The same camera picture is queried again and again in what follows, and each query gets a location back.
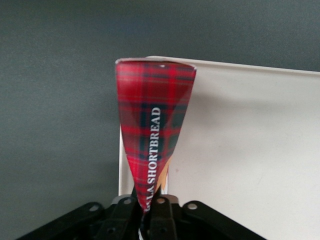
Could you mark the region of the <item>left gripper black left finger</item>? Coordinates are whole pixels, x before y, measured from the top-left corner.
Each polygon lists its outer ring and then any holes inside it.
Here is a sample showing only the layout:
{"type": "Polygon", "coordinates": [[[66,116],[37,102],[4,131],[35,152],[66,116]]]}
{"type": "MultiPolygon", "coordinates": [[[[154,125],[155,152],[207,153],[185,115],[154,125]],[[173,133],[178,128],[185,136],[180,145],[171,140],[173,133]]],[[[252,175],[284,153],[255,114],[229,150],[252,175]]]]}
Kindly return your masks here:
{"type": "Polygon", "coordinates": [[[118,196],[105,208],[86,203],[53,221],[19,237],[20,240],[137,240],[132,220],[139,204],[132,196],[118,196]]]}

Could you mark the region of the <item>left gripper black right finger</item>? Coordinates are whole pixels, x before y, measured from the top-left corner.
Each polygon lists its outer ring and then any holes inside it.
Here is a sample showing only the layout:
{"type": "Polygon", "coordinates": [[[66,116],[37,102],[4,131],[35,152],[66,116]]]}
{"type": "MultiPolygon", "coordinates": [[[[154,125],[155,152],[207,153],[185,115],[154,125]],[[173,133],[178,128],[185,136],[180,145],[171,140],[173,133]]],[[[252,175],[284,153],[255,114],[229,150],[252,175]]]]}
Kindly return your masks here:
{"type": "Polygon", "coordinates": [[[183,206],[173,196],[152,201],[150,240],[263,240],[264,237],[200,201],[183,206]]]}

